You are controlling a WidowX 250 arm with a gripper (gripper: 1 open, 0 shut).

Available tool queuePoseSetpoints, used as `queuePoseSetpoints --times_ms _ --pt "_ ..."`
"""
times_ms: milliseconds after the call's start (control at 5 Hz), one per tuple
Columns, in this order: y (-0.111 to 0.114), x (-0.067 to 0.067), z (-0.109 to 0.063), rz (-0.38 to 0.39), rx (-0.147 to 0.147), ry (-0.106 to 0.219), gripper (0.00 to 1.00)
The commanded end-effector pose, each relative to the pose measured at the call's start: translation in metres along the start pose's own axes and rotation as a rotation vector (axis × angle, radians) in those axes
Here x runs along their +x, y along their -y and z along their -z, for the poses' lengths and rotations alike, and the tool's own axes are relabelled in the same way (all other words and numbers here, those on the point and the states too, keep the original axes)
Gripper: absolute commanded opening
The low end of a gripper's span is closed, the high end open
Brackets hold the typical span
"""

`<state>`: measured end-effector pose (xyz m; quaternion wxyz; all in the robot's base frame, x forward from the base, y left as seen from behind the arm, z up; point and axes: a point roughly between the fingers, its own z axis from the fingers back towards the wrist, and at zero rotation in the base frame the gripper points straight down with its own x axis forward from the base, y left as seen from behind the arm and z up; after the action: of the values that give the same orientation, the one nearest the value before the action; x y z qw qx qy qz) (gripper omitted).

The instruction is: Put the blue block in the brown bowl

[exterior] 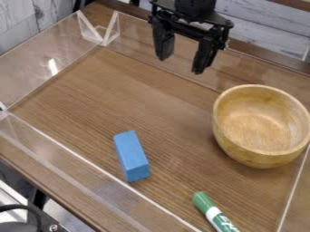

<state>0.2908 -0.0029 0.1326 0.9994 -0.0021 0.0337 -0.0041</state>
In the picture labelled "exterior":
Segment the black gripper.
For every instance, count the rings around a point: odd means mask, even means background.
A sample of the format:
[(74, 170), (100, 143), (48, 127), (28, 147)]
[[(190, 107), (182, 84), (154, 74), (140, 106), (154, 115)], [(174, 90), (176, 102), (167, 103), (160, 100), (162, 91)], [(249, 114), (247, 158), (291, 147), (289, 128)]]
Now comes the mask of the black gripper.
[(234, 23), (214, 8), (217, 0), (150, 0), (155, 54), (160, 61), (175, 51), (175, 34), (201, 41), (191, 71), (202, 74), (211, 66), (218, 49), (226, 49)]

